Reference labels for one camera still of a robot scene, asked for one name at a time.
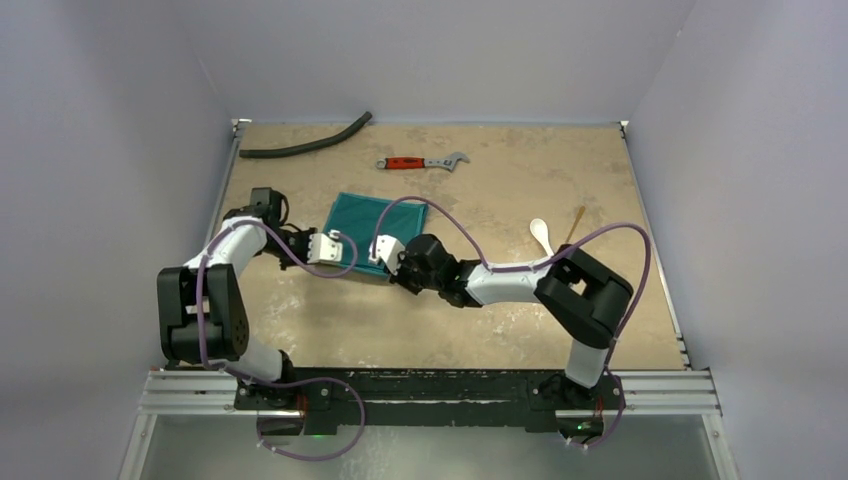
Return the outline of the teal cloth napkin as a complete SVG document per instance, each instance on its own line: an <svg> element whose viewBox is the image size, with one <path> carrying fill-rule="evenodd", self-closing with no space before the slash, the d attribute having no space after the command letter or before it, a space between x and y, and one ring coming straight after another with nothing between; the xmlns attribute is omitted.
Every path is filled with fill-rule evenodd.
<svg viewBox="0 0 848 480"><path fill-rule="evenodd" d="M323 232L340 231L356 243L358 259L354 271L385 279L378 265L368 261L370 243L380 215L390 200L354 193L339 193L333 202ZM393 236L402 243L423 232L429 206L404 202L393 207L383 218L380 233Z"/></svg>

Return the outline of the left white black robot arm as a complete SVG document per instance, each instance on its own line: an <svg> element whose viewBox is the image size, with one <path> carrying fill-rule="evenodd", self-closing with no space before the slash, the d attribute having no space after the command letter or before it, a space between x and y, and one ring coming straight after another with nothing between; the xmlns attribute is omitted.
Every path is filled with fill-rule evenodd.
<svg viewBox="0 0 848 480"><path fill-rule="evenodd" d="M275 257L281 270L308 262L317 231L289 227L288 216L283 193L254 188L248 204L225 214L219 233L198 255L156 278L165 358L260 383L260 397L275 409L297 399L296 374L287 353L251 335L238 278L260 255Z"/></svg>

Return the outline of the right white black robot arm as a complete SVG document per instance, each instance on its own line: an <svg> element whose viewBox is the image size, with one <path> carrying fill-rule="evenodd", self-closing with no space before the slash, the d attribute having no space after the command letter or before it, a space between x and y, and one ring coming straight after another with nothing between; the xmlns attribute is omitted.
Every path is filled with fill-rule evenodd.
<svg viewBox="0 0 848 480"><path fill-rule="evenodd" d="M456 259L433 234L418 235L406 244L380 235L369 260L383 265L392 284L414 295L435 291L456 308L499 303L543 306L572 337L561 381L564 399L584 407L599 396L607 355L634 290L583 250L539 265L484 266L480 260Z"/></svg>

